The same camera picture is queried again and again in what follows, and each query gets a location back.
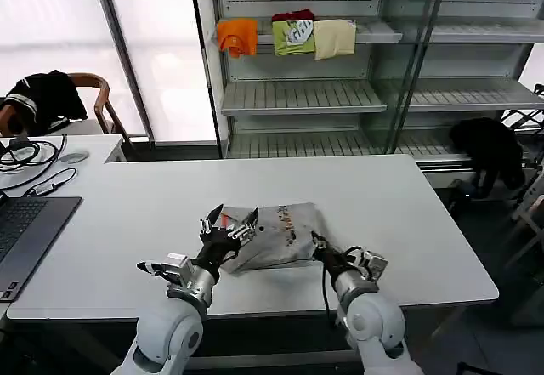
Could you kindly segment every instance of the laptop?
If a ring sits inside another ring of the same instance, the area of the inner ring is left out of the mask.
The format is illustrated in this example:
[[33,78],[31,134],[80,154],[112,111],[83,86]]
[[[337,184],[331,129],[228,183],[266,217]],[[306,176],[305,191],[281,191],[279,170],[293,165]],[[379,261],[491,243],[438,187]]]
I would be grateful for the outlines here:
[[10,198],[0,191],[0,302],[15,301],[81,200]]

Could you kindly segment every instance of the beige cloth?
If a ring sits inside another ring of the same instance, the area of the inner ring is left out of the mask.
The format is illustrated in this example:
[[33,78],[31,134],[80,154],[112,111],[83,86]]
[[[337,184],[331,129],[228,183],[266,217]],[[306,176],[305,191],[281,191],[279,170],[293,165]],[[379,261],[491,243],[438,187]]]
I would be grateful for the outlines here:
[[355,53],[354,22],[317,20],[314,22],[315,60]]

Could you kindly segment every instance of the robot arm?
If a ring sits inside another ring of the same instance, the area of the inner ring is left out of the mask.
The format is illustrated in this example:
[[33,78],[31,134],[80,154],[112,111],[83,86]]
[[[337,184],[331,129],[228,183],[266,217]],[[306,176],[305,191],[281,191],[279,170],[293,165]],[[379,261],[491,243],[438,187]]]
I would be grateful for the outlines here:
[[331,275],[338,296],[338,320],[348,344],[359,352],[366,375],[423,375],[406,348],[405,318],[400,307],[378,293],[377,280],[387,260],[363,251],[340,253],[323,236],[312,232],[314,257]]
[[212,303],[212,288],[219,267],[237,256],[255,233],[258,209],[238,227],[218,228],[223,205],[202,220],[202,250],[195,259],[169,253],[162,263],[142,262],[138,267],[165,279],[167,297],[138,319],[136,339],[113,375],[179,375],[202,339],[202,321]]

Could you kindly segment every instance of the shelf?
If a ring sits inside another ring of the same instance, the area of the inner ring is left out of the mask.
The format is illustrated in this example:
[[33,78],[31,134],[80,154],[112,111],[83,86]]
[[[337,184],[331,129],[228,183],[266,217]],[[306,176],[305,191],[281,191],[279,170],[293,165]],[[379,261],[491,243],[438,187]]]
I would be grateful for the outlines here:
[[[405,40],[417,36],[417,25],[401,23],[397,29]],[[543,43],[544,21],[490,19],[439,19],[434,26],[431,43]]]
[[372,152],[371,144],[360,131],[235,134],[228,158],[364,156]]
[[364,80],[231,82],[221,112],[226,116],[348,114],[384,111]]
[[[408,154],[417,162],[460,162],[468,156],[456,151],[448,128],[406,129],[399,137],[395,154]],[[524,158],[533,158],[534,150],[524,145]]]
[[[334,18],[322,17],[319,20],[332,20]],[[391,27],[380,20],[369,20],[368,18],[346,18],[355,20],[357,31],[355,34],[356,43],[397,43],[402,38],[402,33],[394,31]],[[273,45],[272,22],[270,18],[257,18],[258,20],[258,44]]]
[[[396,101],[402,81],[376,83],[378,92]],[[422,78],[417,82],[410,112],[491,111],[506,109],[542,109],[544,100],[514,79]]]

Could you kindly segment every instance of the computer mouse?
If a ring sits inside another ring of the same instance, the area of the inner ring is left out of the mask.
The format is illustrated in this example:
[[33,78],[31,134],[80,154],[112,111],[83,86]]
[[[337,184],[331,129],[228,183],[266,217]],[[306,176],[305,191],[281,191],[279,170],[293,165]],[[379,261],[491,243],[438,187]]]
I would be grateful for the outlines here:
[[59,158],[59,160],[66,164],[77,164],[78,162],[86,160],[88,156],[89,156],[88,151],[78,151],[78,152],[71,152],[70,154],[66,154],[65,156],[62,156],[61,158]]

